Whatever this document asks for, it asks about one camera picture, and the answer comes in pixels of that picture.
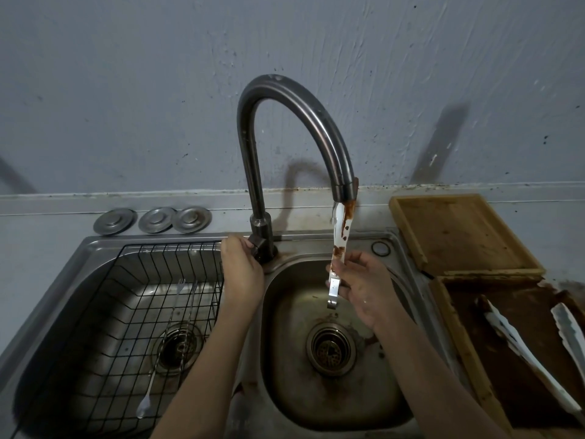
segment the faucet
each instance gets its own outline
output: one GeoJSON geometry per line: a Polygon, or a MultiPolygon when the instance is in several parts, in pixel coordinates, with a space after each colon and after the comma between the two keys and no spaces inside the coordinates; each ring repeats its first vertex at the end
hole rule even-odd
{"type": "Polygon", "coordinates": [[[273,99],[288,109],[304,123],[311,133],[329,173],[333,200],[355,200],[357,188],[353,179],[352,162],[341,133],[329,113],[308,89],[282,75],[260,75],[242,92],[238,103],[238,138],[246,171],[246,181],[252,201],[252,236],[254,257],[260,263],[269,262],[276,255],[272,221],[264,207],[264,194],[258,166],[254,117],[262,100],[273,99]]]}

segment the sink drain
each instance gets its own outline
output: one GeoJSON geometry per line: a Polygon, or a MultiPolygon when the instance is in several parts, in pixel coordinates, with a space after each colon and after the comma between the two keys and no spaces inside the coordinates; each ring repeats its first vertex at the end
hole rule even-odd
{"type": "Polygon", "coordinates": [[[356,361],[356,345],[351,334],[338,324],[322,323],[307,337],[311,365],[323,376],[343,376],[356,361]]]}
{"type": "Polygon", "coordinates": [[[171,325],[166,332],[156,340],[151,360],[157,373],[172,376],[191,368],[203,347],[203,336],[191,323],[171,325]]]}

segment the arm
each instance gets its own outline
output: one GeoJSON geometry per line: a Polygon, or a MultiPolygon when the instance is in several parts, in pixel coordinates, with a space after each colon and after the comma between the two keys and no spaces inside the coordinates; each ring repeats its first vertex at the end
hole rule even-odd
{"type": "Polygon", "coordinates": [[[218,320],[151,439],[223,436],[242,346],[264,293],[262,266],[250,248],[243,237],[222,242],[225,296],[218,320]]]}
{"type": "Polygon", "coordinates": [[[406,313],[382,263],[367,253],[352,252],[346,265],[334,261],[333,269],[347,285],[339,294],[353,304],[380,340],[425,437],[508,437],[463,388],[406,313]]]}

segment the wall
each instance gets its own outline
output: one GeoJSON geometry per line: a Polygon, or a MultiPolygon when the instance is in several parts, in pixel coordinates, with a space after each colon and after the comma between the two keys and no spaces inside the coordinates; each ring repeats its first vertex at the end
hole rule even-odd
{"type": "MultiPolygon", "coordinates": [[[[287,75],[360,183],[584,181],[584,0],[0,0],[0,194],[245,188],[239,93],[287,75]]],[[[265,187],[326,185],[260,106],[265,187]]]]}

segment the stainless steel sink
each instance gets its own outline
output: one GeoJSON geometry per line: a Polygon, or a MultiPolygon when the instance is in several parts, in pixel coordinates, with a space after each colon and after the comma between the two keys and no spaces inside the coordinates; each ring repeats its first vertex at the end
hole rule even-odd
{"type": "MultiPolygon", "coordinates": [[[[224,236],[84,240],[0,357],[0,437],[148,437],[213,329],[224,236]],[[138,420],[153,370],[153,408],[138,420]]],[[[450,358],[426,280],[395,233],[352,237],[350,249],[390,248],[380,260],[402,304],[450,358]]],[[[327,309],[331,234],[277,235],[275,244],[236,377],[250,436],[419,435],[385,358],[391,352],[348,302],[327,309]]]]}

